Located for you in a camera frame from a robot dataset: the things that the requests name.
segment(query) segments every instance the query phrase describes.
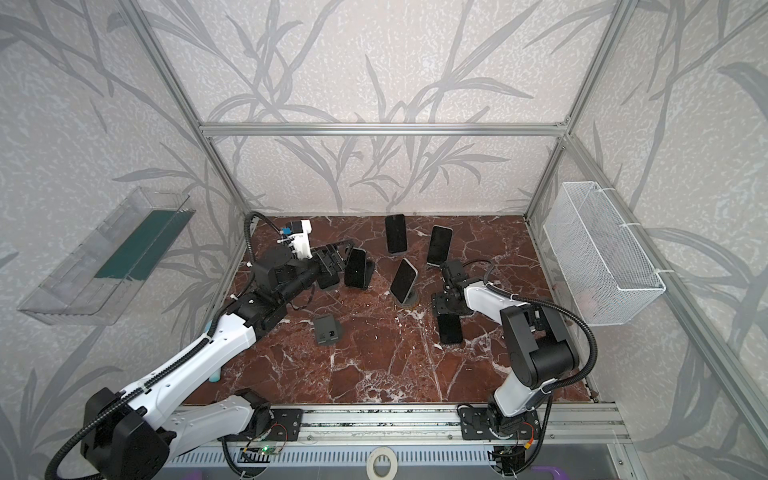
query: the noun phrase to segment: green mat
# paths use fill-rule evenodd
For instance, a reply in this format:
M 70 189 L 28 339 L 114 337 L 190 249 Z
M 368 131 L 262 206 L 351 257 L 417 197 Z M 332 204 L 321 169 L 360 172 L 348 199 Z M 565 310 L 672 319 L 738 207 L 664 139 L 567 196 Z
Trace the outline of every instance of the green mat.
M 95 278 L 146 280 L 194 211 L 154 210 L 118 247 Z

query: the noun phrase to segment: leaf pattern wallpaper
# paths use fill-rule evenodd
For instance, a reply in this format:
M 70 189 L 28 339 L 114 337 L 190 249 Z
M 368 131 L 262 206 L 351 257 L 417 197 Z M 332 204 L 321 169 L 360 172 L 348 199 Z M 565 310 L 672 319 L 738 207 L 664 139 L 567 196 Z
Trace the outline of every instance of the leaf pattern wallpaper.
M 141 1 L 207 122 L 558 122 L 614 0 Z M 123 28 L 113 18 L 110 28 Z M 519 214 L 554 139 L 222 137 L 254 207 Z
M 84 402 L 197 336 L 230 265 L 233 207 L 118 7 L 0 2 L 0 472 L 42 478 Z M 16 307 L 135 187 L 196 210 L 113 326 L 47 326 Z M 92 469 L 69 455 L 62 470 Z
M 767 14 L 764 0 L 641 2 L 576 126 L 763 392 Z M 558 182 L 583 179 L 566 156 L 532 218 L 539 239 Z M 596 333 L 593 381 L 619 403 L 650 478 L 768 478 L 768 460 L 663 300 Z

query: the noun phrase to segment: phone screen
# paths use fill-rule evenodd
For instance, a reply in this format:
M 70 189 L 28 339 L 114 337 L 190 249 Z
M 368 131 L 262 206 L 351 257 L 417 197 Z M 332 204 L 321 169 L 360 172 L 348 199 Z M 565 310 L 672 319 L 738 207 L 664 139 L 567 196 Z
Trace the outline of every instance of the phone screen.
M 432 228 L 432 236 L 429 238 L 429 250 L 427 251 L 428 265 L 439 266 L 448 259 L 451 237 L 453 237 L 453 230 L 450 228 Z
M 366 251 L 353 248 L 344 269 L 344 285 L 366 288 Z
M 389 215 L 384 219 L 384 228 L 386 232 L 386 249 L 390 253 L 402 253 L 408 250 L 405 215 Z
M 437 315 L 437 330 L 440 332 L 440 343 L 451 345 L 464 341 L 462 323 L 458 315 L 453 313 L 441 313 Z
M 413 268 L 413 265 L 408 260 L 400 260 L 400 266 L 397 269 L 397 273 L 395 273 L 395 279 L 389 288 L 389 291 L 392 292 L 397 301 L 400 303 L 406 302 L 417 275 L 416 269 Z

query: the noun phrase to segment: white mesh basket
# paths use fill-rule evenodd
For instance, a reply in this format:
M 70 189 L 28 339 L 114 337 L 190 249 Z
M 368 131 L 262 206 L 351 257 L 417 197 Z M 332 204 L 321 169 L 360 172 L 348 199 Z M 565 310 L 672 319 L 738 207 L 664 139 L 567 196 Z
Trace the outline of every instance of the white mesh basket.
M 595 182 L 565 182 L 544 230 L 581 317 L 621 325 L 666 286 Z

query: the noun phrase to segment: silver-edged smartphone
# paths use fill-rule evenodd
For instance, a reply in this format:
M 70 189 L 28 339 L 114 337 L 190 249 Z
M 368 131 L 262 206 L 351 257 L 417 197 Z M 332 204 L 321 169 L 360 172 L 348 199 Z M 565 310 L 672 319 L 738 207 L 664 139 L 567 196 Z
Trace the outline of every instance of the silver-edged smartphone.
M 427 265 L 440 266 L 448 259 L 448 251 L 451 249 L 453 229 L 447 227 L 432 227 L 432 235 L 429 238 L 427 250 Z
M 413 291 L 416 279 L 419 278 L 419 272 L 408 259 L 400 260 L 400 266 L 397 267 L 395 279 L 389 287 L 389 291 L 395 296 L 398 302 L 405 303 L 408 296 Z

